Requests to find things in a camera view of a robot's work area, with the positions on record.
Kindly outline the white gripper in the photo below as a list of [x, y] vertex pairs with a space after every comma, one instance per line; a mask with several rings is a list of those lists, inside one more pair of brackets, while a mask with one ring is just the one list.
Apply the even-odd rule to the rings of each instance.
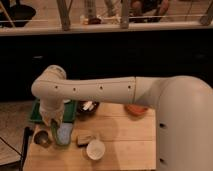
[[51, 126], [52, 120], [54, 120], [58, 125], [62, 123], [64, 107], [60, 107], [59, 109], [48, 109], [40, 106], [39, 112], [42, 117], [42, 121], [48, 127]]

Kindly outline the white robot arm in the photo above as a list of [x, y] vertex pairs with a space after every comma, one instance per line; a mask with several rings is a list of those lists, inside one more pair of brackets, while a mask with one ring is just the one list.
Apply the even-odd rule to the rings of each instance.
[[42, 119], [70, 100], [135, 104], [156, 113], [156, 171], [213, 171], [213, 87], [193, 76], [69, 80], [48, 66], [31, 86]]

